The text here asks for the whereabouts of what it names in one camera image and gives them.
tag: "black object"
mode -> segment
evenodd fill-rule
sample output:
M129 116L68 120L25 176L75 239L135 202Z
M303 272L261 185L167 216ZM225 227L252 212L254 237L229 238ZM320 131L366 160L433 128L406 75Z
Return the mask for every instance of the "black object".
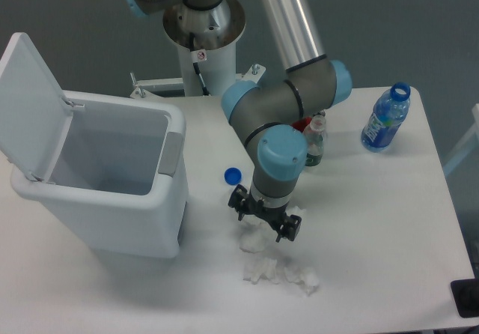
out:
M234 208L238 212L238 220L242 220L245 215L253 215L264 220L269 226L278 233L276 242L281 238L286 238L291 242L295 240L301 227L300 216L288 216L286 214L286 205L279 208L264 207L264 202L255 201L248 190L238 184L231 193L228 207Z
M479 317L479 279L454 280L451 290L462 318Z

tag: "robotic arm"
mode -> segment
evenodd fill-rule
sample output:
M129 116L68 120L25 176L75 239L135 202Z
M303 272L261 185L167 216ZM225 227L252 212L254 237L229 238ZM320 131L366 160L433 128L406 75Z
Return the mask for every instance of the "robotic arm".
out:
M236 0L135 0L135 3L151 8L152 1L156 9L179 4L173 12L165 12L165 30L183 46L186 38L191 41L193 37L191 50L227 46L244 28L244 16L242 9L237 9ZM302 133L288 124L345 100L352 82L341 62L327 58L304 0L262 1L288 78L265 89L254 82L239 81L228 86L223 94L223 111L254 163L250 192L237 186L228 205L238 212L239 220L245 215L255 215L278 233L277 241L282 237L292 241L298 234L301 218L288 216L286 208L305 166L308 146ZM183 18L182 13L188 14L189 25L177 20ZM174 31L165 19L176 23Z
M303 0L262 0L288 79L260 90L253 83L233 85L222 98L230 125L254 163L250 193L237 186L228 205L239 213L266 220L282 237L294 240L301 218L286 208L308 150L292 124L348 98L349 72L329 61Z

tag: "table surface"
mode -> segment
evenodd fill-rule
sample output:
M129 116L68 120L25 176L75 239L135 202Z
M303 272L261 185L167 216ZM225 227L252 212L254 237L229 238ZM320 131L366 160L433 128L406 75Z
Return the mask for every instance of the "table surface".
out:
M0 333L347 334L479 324L459 317L449 286L473 274L418 92L387 151L360 143L384 90L355 89L327 111L323 161L301 174L290 203L306 209L299 236L259 254L313 267L320 288L309 297L294 284L242 280L259 255L239 249L244 226L226 205L233 187L222 175L236 166L249 187L253 166L219 98L164 99L187 120L190 196L175 259L90 250L14 193L2 155Z

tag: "small bottle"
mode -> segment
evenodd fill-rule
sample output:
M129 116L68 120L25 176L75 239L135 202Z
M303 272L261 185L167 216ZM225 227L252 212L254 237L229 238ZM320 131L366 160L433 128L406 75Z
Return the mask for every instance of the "small bottle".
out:
M326 118L323 115L315 115L303 131L308 142L308 154L306 155L306 166L312 167L320 164L324 153L324 142L326 140Z
M406 119L411 88L398 82L382 94L373 108L369 122L362 130L362 144L371 152L385 150Z

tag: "blue bottle cap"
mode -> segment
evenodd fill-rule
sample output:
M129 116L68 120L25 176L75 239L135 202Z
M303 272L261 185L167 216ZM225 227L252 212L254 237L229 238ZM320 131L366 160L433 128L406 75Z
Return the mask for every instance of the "blue bottle cap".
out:
M391 98L397 102L403 102L411 95L411 88L407 83L398 82L391 87Z
M225 180L231 186L236 186L241 181L241 171L234 167L228 168L225 171Z

